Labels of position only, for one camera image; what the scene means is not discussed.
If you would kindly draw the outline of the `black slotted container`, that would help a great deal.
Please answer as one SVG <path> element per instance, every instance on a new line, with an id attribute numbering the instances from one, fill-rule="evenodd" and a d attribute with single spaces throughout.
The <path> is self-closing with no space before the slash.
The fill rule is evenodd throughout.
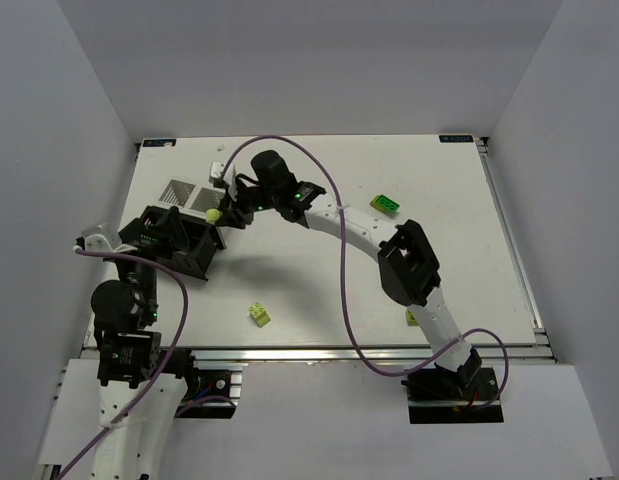
<path id="1" fill-rule="evenodd" d="M 124 244 L 170 270 L 207 281 L 213 257 L 226 244 L 218 227 L 176 206 L 147 206 L 119 231 Z"/>

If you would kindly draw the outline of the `white slotted container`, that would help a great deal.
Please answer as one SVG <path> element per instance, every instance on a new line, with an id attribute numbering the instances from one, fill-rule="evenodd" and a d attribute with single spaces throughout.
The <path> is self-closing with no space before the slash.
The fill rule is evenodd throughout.
<path id="1" fill-rule="evenodd" d="M 176 206 L 184 213 L 205 218 L 208 210 L 219 206 L 223 195 L 221 190 L 190 181 L 171 179 L 158 196 L 157 202 L 162 206 Z"/>

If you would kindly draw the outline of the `blue corner sticker left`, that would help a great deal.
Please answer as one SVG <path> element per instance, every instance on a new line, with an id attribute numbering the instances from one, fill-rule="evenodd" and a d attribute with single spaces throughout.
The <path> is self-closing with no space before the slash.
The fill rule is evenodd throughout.
<path id="1" fill-rule="evenodd" d="M 142 142 L 143 148 L 164 148 L 164 147 L 173 147 L 176 145 L 176 139 L 145 139 Z"/>

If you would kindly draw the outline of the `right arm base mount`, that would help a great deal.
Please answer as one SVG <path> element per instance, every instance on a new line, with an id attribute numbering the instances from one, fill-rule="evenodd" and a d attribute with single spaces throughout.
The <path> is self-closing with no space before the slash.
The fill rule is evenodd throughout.
<path id="1" fill-rule="evenodd" d="M 461 389 L 435 369 L 422 369 L 401 381 L 412 425 L 499 424 L 504 422 L 493 368 L 482 367 Z"/>

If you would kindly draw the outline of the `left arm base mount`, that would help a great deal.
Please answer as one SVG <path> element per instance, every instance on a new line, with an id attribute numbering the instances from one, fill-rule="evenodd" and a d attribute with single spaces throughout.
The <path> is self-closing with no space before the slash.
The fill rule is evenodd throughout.
<path id="1" fill-rule="evenodd" d="M 187 391 L 176 410 L 178 419 L 229 420 L 236 411 L 244 364 L 215 359 L 201 350 L 191 351 L 185 374 Z"/>

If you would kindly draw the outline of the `lime long lego brick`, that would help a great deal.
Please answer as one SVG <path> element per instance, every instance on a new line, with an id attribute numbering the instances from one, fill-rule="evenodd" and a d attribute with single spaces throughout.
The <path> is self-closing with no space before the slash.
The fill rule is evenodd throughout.
<path id="1" fill-rule="evenodd" d="M 418 320 L 416 319 L 415 315 L 410 310 L 405 311 L 405 320 L 408 326 L 419 325 Z"/>

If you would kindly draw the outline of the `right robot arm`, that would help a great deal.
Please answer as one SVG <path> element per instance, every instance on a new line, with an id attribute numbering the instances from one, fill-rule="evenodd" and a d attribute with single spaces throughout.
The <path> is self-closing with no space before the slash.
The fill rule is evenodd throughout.
<path id="1" fill-rule="evenodd" d="M 213 163 L 209 181 L 225 192 L 219 225 L 244 229 L 255 213 L 275 210 L 290 223 L 329 234 L 362 251 L 376 261 L 385 294 L 417 321 L 436 357 L 443 388 L 455 394 L 467 390 L 482 361 L 463 339 L 446 305 L 440 263 L 423 228 L 413 220 L 394 224 L 338 204 L 323 187 L 297 180 L 274 150 L 257 154 L 251 166 L 253 180 L 233 166 Z"/>

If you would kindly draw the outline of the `pale yellow on green lego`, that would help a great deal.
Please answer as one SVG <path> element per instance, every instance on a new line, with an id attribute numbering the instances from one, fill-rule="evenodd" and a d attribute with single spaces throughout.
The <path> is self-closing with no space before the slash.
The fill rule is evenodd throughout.
<path id="1" fill-rule="evenodd" d="M 222 216 L 222 213 L 218 209 L 209 209 L 206 211 L 206 221 L 211 224 L 215 224 Z"/>

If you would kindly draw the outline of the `aluminium table edge rail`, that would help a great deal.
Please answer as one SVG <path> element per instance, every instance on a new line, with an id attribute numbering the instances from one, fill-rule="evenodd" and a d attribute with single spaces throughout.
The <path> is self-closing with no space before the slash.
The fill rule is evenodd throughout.
<path id="1" fill-rule="evenodd" d="M 264 362 L 264 361 L 296 361 L 320 362 L 335 360 L 358 360 L 359 356 L 353 348 L 292 348 L 292 349 L 194 349 L 199 361 L 218 362 Z M 545 335 L 537 335 L 535 344 L 522 346 L 507 346 L 508 358 L 512 363 L 536 364 L 555 363 L 556 359 Z M 363 348 L 363 355 L 378 364 L 420 362 L 432 355 L 429 348 L 395 347 L 395 348 Z"/>

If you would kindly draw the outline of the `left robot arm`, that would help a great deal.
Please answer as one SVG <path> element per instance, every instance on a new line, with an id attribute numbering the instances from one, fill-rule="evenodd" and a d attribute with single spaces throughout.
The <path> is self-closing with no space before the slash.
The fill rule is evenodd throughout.
<path id="1" fill-rule="evenodd" d="M 101 433 L 93 443 L 93 479 L 155 479 L 173 416 L 187 390 L 188 357 L 161 349 L 151 331 L 158 316 L 162 261 L 188 245 L 181 226 L 135 219 L 122 231 L 102 223 L 77 241 L 80 255 L 115 264 L 118 277 L 99 284 L 90 304 L 99 352 Z"/>

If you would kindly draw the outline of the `right side table rail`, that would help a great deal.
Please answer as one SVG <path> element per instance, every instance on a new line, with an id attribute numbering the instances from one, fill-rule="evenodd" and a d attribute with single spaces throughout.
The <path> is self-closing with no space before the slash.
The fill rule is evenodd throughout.
<path id="1" fill-rule="evenodd" d="M 527 308 L 530 312 L 531 322 L 535 330 L 546 332 L 545 325 L 540 314 L 538 304 L 524 266 L 520 250 L 513 232 L 512 221 L 507 209 L 504 191 L 501 182 L 497 178 L 493 160 L 489 150 L 489 138 L 477 137 L 475 139 L 478 155 L 484 170 L 486 181 L 491 191 L 492 199 L 501 223 L 503 235 L 507 243 L 514 270 L 523 293 Z"/>

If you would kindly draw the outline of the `green lime long lego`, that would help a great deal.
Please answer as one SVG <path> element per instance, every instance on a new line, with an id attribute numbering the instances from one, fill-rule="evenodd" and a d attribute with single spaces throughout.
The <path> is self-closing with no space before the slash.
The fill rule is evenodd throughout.
<path id="1" fill-rule="evenodd" d="M 383 194 L 376 195 L 370 201 L 370 206 L 388 216 L 395 216 L 400 209 L 399 203 Z"/>

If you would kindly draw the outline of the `pale yellow stepped lego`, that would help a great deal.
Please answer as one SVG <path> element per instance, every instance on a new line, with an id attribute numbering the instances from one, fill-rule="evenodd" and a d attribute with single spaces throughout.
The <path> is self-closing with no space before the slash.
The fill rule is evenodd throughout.
<path id="1" fill-rule="evenodd" d="M 251 319 L 254 321 L 258 328 L 263 328 L 271 321 L 268 311 L 260 303 L 252 304 L 248 308 L 248 312 Z"/>

